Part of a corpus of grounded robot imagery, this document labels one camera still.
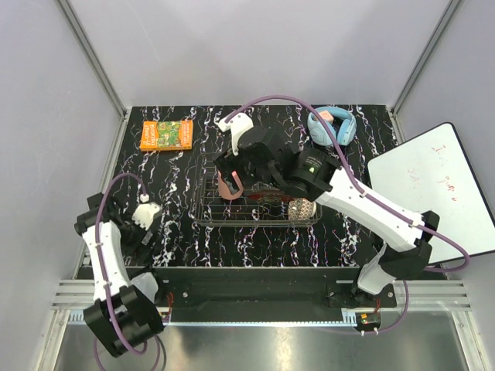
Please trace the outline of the small pink cup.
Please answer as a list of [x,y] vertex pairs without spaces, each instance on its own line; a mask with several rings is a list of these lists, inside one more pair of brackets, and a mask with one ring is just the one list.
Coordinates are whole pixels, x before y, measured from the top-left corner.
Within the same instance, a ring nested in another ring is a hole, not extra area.
[[229,186],[222,178],[222,175],[220,172],[217,173],[217,181],[218,181],[218,192],[219,195],[225,199],[225,200],[235,200],[238,199],[242,196],[243,191],[244,191],[244,186],[236,172],[231,173],[234,183],[237,186],[237,191],[231,192],[233,189],[231,186]]

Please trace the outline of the beige patterned bowl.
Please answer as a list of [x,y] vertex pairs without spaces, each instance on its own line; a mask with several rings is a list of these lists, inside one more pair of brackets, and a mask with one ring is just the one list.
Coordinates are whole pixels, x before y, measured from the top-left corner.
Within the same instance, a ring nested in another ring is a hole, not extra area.
[[309,220],[316,214],[316,203],[304,198],[293,199],[288,204],[289,220]]

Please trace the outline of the wire dish rack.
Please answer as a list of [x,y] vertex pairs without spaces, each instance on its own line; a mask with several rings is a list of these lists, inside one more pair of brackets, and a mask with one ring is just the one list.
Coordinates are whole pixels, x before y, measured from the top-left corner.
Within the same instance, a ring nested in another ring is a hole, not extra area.
[[316,214],[309,220],[289,220],[288,203],[258,203],[247,195],[257,189],[274,189],[256,183],[244,190],[238,199],[223,199],[218,192],[214,153],[202,154],[196,163],[192,218],[207,227],[309,227],[317,223],[323,208],[316,205]]

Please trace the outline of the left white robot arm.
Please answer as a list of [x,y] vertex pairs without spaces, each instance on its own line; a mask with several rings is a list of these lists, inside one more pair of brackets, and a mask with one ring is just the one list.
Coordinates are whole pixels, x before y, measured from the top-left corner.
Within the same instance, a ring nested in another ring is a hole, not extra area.
[[157,271],[144,267],[129,275],[122,251],[149,252],[156,242],[152,224],[162,208],[149,196],[140,196],[134,212],[123,210],[113,196],[105,202],[100,221],[97,213],[104,194],[87,198],[89,210],[77,217],[76,233],[88,247],[94,276],[94,303],[84,309],[84,321],[106,350],[115,358],[128,349],[112,324],[116,322],[125,340],[137,347],[163,329],[157,305],[167,299],[167,287]]

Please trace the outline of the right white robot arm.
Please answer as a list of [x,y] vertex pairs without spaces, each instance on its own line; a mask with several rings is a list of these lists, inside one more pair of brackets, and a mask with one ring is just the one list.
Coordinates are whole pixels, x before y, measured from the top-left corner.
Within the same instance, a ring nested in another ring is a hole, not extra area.
[[272,129],[255,126],[214,163],[235,191],[261,182],[292,198],[343,213],[378,235],[385,247],[362,266],[351,287],[351,297],[360,306],[371,305],[397,279],[416,279],[429,263],[429,241],[439,216],[400,208],[347,174],[343,163],[318,148],[294,151]]

